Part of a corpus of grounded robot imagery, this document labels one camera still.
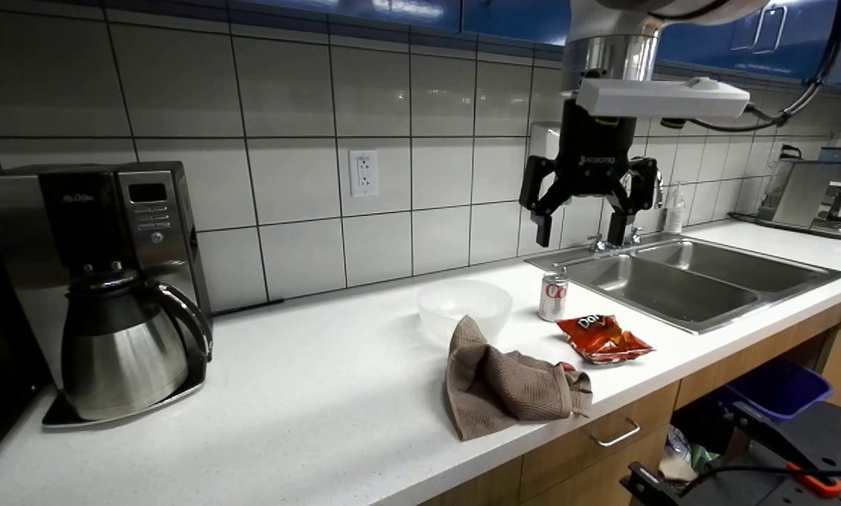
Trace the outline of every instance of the plastic bin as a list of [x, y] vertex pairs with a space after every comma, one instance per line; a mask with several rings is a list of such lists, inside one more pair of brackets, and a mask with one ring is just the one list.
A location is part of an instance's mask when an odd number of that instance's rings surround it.
[[828, 380], [789, 360], [765, 363], [763, 367], [727, 385], [727, 400], [744, 400], [772, 422], [789, 422], [817, 402], [825, 402], [834, 388]]

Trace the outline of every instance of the stainless steel carafe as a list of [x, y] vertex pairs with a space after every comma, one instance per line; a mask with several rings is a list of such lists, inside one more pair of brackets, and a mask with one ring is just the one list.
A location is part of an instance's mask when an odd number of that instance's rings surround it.
[[81, 419], [136, 416], [208, 363], [208, 328], [177, 290], [114, 263], [71, 284], [64, 395]]

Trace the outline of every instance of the carafe handle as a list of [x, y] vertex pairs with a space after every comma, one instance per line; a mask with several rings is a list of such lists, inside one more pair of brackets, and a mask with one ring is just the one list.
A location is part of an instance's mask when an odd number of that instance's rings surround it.
[[187, 349], [197, 350], [202, 363], [212, 360], [212, 335], [208, 335], [208, 322], [202, 319], [202, 314], [197, 312], [197, 305], [192, 303], [192, 297], [187, 297], [180, 290], [170, 286], [170, 284], [156, 284], [159, 300], [167, 308], [170, 318], [180, 319], [183, 325], [188, 325], [188, 331], [194, 335], [194, 342], [188, 342], [192, 336], [187, 336]]

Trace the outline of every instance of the white tile wall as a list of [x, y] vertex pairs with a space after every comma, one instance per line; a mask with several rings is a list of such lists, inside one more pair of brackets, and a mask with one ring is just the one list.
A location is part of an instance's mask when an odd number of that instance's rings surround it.
[[212, 308], [268, 303], [256, 227], [197, 232]]
[[437, 272], [471, 263], [471, 207], [437, 207], [415, 213], [415, 272]]
[[408, 135], [408, 55], [333, 48], [339, 135]]
[[128, 135], [108, 24], [0, 14], [0, 135]]
[[474, 203], [519, 200], [526, 138], [475, 138]]
[[410, 213], [344, 218], [350, 286], [410, 274]]
[[115, 24], [136, 135], [243, 135], [230, 40]]
[[474, 138], [415, 138], [415, 207], [467, 204]]
[[526, 135], [531, 68], [479, 62], [475, 135]]
[[562, 121], [562, 71], [534, 68], [531, 71], [531, 123], [561, 123]]
[[344, 290], [341, 218], [261, 227], [271, 297]]
[[258, 221], [341, 217], [334, 138], [250, 139]]
[[[353, 152], [378, 152], [381, 196], [353, 193]], [[339, 139], [344, 217], [388, 213], [410, 207], [410, 139], [408, 138], [344, 138]]]
[[410, 58], [415, 135], [474, 135], [475, 62]]
[[596, 196], [578, 196], [571, 200], [569, 204], [562, 204], [566, 213], [562, 213], [562, 248], [588, 248], [593, 245], [593, 235], [600, 232], [603, 221], [607, 217], [606, 207], [606, 200], [596, 200]]
[[513, 258], [520, 239], [520, 204], [474, 204], [471, 263]]
[[246, 139], [142, 139], [142, 161], [180, 161], [197, 229], [256, 224]]
[[329, 48], [237, 40], [249, 135], [334, 135]]
[[133, 139], [0, 139], [0, 168], [49, 162], [133, 162]]
[[[183, 161], [213, 308], [547, 252], [516, 200], [528, 121], [561, 121], [561, 65], [408, 37], [11, 2], [0, 168]], [[741, 83], [763, 110], [798, 92]], [[841, 144], [835, 92], [758, 135], [638, 121], [631, 155], [658, 156], [699, 224], [758, 210], [782, 144], [810, 156], [829, 139]], [[381, 196], [350, 193], [355, 148], [381, 155]], [[551, 242], [585, 248], [607, 218], [606, 200], [575, 196]], [[637, 224], [658, 229], [661, 210]]]

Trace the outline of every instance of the drawer handle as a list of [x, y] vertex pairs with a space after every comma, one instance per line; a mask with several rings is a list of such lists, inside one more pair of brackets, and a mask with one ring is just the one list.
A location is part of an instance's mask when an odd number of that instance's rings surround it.
[[607, 446], [616, 446], [616, 443], [623, 443], [626, 437], [633, 437], [637, 433], [642, 433], [642, 423], [637, 423], [637, 422], [628, 419], [628, 416], [626, 416], [626, 422], [631, 423], [631, 429], [620, 433], [616, 437], [603, 440], [603, 437], [596, 437], [596, 436], [590, 436], [590, 433], [588, 433], [588, 437], [596, 440], [596, 446], [606, 446], [606, 449], [607, 449]]

